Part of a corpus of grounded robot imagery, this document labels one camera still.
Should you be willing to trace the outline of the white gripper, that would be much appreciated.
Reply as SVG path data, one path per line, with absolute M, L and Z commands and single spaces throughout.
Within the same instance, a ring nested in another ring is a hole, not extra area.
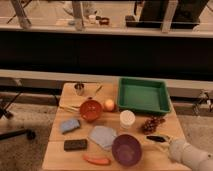
M 185 140 L 183 138 L 172 138 L 169 136 L 163 136 L 163 139 L 169 144 L 169 157 L 176 162 L 180 162 Z

